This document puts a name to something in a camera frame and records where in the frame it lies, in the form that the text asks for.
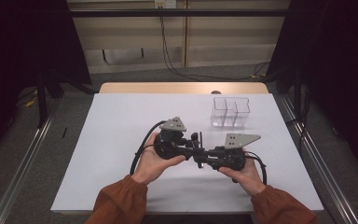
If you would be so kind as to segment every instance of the orange sleeve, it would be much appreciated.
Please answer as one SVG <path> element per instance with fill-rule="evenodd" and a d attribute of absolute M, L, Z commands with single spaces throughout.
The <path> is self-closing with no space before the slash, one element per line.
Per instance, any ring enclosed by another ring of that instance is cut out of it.
<path fill-rule="evenodd" d="M 146 210 L 147 185 L 130 175 L 101 189 L 87 224 L 138 224 Z"/>
<path fill-rule="evenodd" d="M 260 224 L 316 224 L 316 215 L 289 193 L 267 186 L 252 198 Z"/>

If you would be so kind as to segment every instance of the transparent box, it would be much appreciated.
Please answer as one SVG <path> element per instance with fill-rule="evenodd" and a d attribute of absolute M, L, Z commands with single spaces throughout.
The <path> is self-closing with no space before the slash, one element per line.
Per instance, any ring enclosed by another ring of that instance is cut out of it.
<path fill-rule="evenodd" d="M 215 97 L 211 123 L 214 127 L 243 127 L 250 113 L 249 99 L 244 97 Z"/>

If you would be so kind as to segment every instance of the hand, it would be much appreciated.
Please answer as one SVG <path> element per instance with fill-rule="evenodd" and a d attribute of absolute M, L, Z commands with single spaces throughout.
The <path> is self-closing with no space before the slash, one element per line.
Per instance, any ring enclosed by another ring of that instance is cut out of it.
<path fill-rule="evenodd" d="M 152 146 L 157 135 L 158 133 L 152 133 L 145 143 L 144 147 L 150 147 L 145 148 L 138 163 L 138 167 L 136 168 L 135 173 L 131 176 L 132 179 L 138 183 L 147 185 L 156 180 L 165 169 L 177 165 L 186 159 L 185 156 L 177 156 L 169 160 L 162 159 Z"/>
<path fill-rule="evenodd" d="M 252 159 L 246 158 L 245 167 L 241 171 L 235 171 L 228 167 L 220 167 L 219 172 L 237 180 L 241 187 L 252 196 L 255 196 L 266 188 L 255 168 L 255 161 Z"/>

